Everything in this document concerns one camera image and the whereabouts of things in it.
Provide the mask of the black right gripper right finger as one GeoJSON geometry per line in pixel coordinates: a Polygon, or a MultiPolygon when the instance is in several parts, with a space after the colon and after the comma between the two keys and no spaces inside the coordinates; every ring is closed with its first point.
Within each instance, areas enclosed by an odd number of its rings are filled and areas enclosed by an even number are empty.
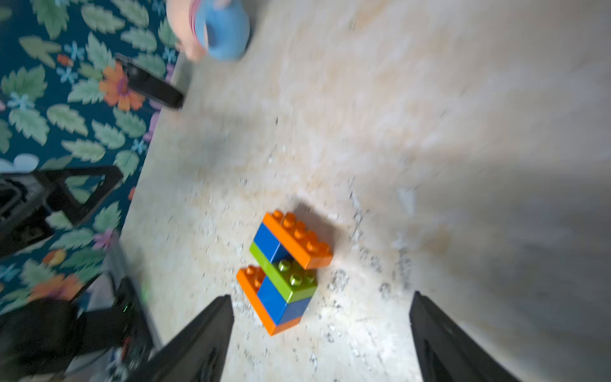
{"type": "Polygon", "coordinates": [[[411,304],[410,320],[424,381],[516,380],[438,305],[418,291],[411,304]]]}

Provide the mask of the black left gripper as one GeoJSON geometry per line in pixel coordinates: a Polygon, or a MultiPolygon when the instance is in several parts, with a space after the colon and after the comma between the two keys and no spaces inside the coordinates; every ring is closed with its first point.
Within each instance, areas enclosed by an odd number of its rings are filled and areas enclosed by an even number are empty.
{"type": "Polygon", "coordinates": [[[117,166],[3,173],[1,257],[52,237],[50,211],[63,213],[73,227],[86,222],[122,180],[117,166]]]}

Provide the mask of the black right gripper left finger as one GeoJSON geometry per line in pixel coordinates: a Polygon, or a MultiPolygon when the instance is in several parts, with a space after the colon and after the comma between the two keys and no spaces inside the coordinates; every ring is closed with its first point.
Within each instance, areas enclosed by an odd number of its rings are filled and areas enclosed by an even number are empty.
{"type": "Polygon", "coordinates": [[[214,299],[129,381],[219,381],[234,324],[231,296],[214,299]]]}

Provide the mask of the orange lego brick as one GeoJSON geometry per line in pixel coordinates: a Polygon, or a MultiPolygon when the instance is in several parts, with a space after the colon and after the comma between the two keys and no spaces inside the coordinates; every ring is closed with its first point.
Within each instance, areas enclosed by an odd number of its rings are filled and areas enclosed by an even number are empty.
{"type": "Polygon", "coordinates": [[[276,334],[280,334],[281,332],[297,326],[302,318],[295,318],[281,325],[275,324],[258,296],[259,288],[262,286],[265,277],[264,271],[260,267],[255,266],[240,268],[236,275],[239,285],[246,294],[266,331],[270,336],[275,336],[276,334]]]}
{"type": "Polygon", "coordinates": [[[283,248],[306,270],[328,267],[333,260],[330,246],[299,221],[294,213],[275,210],[267,213],[263,224],[283,248]]]}

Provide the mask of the blue square lego brick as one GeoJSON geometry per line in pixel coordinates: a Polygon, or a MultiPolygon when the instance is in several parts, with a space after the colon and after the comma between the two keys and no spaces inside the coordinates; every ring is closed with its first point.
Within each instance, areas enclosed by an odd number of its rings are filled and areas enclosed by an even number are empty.
{"type": "Polygon", "coordinates": [[[291,254],[264,223],[259,226],[256,232],[254,244],[257,245],[262,254],[272,264],[285,259],[292,260],[291,254]]]}
{"type": "Polygon", "coordinates": [[[287,302],[267,276],[259,288],[257,296],[276,326],[301,318],[311,300],[311,298],[308,298],[297,302],[287,302]]]}

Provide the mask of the green lego brick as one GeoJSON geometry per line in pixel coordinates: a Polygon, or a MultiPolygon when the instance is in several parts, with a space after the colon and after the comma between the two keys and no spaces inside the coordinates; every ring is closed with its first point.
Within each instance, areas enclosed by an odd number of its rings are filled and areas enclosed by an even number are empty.
{"type": "Polygon", "coordinates": [[[315,270],[303,269],[294,259],[282,259],[272,263],[264,256],[257,244],[251,245],[250,252],[286,302],[292,303],[313,297],[318,289],[315,270]]]}

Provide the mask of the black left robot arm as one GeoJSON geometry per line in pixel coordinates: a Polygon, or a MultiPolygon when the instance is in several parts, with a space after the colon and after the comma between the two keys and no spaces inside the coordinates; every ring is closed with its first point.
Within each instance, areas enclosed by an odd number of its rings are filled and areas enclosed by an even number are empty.
{"type": "MultiPolygon", "coordinates": [[[[122,180],[116,166],[35,170],[1,176],[1,256],[53,236],[46,221],[64,213],[74,226],[87,221],[122,180]]],[[[113,283],[113,305],[80,312],[77,298],[44,297],[1,316],[1,379],[65,375],[74,358],[121,349],[132,371],[154,349],[145,310],[129,277],[113,283]]]]}

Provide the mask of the black alarm clock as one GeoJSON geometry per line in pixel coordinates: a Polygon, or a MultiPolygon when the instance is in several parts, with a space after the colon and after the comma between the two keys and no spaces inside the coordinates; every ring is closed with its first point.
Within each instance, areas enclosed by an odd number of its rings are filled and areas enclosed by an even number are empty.
{"type": "Polygon", "coordinates": [[[116,54],[115,59],[120,63],[127,76],[127,87],[162,106],[178,110],[183,107],[185,96],[170,83],[157,78],[153,74],[139,67],[135,61],[122,54],[116,54]]]}

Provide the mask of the pink pig plush toy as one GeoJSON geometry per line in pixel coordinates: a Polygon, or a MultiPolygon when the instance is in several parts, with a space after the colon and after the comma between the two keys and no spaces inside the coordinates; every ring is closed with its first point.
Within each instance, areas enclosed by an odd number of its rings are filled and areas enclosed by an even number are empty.
{"type": "Polygon", "coordinates": [[[240,60],[251,38],[251,22],[242,1],[169,0],[166,16],[177,49],[192,62],[204,56],[240,60]]]}

